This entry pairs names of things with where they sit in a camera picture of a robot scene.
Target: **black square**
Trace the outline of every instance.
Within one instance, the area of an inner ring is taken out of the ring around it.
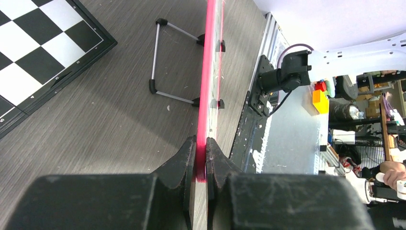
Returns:
[[[40,7],[53,0],[31,0],[31,1],[33,1],[33,3],[35,3],[38,7]]]
[[[8,57],[6,57],[4,54],[2,54],[0,52],[0,70],[6,68],[11,63],[12,63],[12,61],[10,59],[8,59]]]
[[[40,9],[14,19],[14,22],[40,45],[62,33],[62,30]]]
[[[0,25],[4,25],[11,21],[10,18],[8,18],[3,12],[0,11]]]
[[[80,47],[88,52],[102,39],[84,21],[70,27],[65,33]]]
[[[16,64],[41,84],[47,83],[64,69],[64,67],[42,47],[37,48],[16,61]]]
[[[4,98],[0,97],[0,117],[3,116],[6,112],[11,110],[14,106],[6,101]]]

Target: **chessboard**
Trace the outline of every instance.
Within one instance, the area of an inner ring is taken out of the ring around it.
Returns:
[[[0,138],[116,44],[78,0],[0,0]]]

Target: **gray wood surface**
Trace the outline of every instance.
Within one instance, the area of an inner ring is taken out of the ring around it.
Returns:
[[[82,0],[119,45],[0,140],[0,228],[27,186],[45,174],[149,173],[196,133],[198,110],[151,95],[155,19],[204,33],[205,0]],[[228,154],[259,51],[265,18],[252,0],[225,7],[218,142]],[[203,48],[161,32],[157,88],[199,96]],[[195,229],[205,229],[205,185],[196,188]]]

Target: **yellow box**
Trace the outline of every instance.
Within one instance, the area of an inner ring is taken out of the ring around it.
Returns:
[[[313,105],[320,114],[328,113],[328,98],[321,90],[313,91]]]

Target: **red object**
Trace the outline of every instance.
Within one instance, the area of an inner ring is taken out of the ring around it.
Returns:
[[[316,91],[316,90],[321,90],[322,92],[326,91],[326,90],[327,90],[326,82],[325,82],[325,81],[323,81],[323,82],[318,82],[318,83],[315,85],[315,91]]]
[[[217,136],[218,107],[221,79],[221,52],[216,52],[217,41],[223,39],[224,0],[207,0],[206,31],[204,36],[202,84],[200,88],[199,119],[196,137],[196,179],[206,182],[206,140]]]

